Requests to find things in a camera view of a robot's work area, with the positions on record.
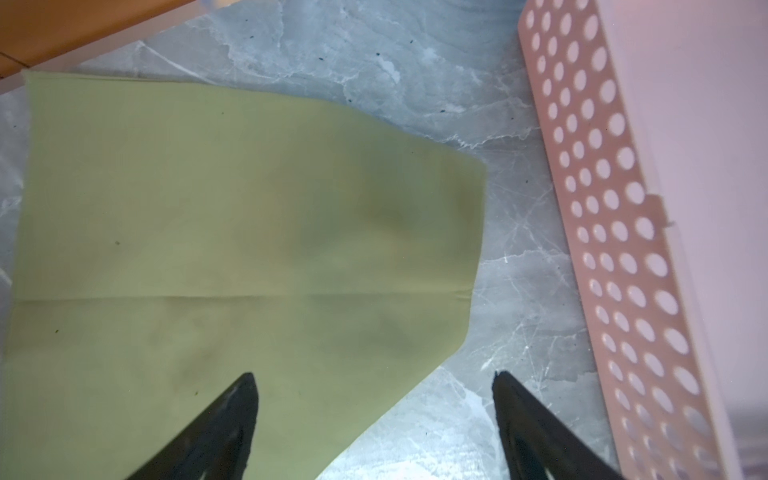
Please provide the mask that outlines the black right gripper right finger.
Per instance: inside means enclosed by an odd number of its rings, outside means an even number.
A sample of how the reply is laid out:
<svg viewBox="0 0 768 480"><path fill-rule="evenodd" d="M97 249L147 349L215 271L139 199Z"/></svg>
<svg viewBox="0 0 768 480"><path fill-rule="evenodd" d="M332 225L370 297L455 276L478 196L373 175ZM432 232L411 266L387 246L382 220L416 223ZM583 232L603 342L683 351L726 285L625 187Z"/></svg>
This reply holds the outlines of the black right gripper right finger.
<svg viewBox="0 0 768 480"><path fill-rule="evenodd" d="M507 371L497 372L492 394L512 479L620 479L622 475Z"/></svg>

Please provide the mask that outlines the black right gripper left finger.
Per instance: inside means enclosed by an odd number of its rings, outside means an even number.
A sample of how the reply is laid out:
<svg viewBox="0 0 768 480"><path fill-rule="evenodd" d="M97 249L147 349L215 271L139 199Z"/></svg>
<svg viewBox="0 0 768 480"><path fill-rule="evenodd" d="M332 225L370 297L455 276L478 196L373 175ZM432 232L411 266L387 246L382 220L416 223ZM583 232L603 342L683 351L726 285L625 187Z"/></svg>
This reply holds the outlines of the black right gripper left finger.
<svg viewBox="0 0 768 480"><path fill-rule="evenodd" d="M241 480L258 407L256 380L246 372L129 479Z"/></svg>

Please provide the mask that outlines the olive green ruffled skirt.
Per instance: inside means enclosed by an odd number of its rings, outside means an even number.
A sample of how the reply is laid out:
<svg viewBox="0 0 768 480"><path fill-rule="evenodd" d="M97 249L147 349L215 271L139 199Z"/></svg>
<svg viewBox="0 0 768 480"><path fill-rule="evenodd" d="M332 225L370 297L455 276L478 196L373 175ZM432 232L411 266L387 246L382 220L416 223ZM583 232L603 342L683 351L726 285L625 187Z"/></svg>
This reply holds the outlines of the olive green ruffled skirt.
<svg viewBox="0 0 768 480"><path fill-rule="evenodd" d="M5 479L124 479L245 373L313 479L464 342L486 169L339 104L25 75Z"/></svg>

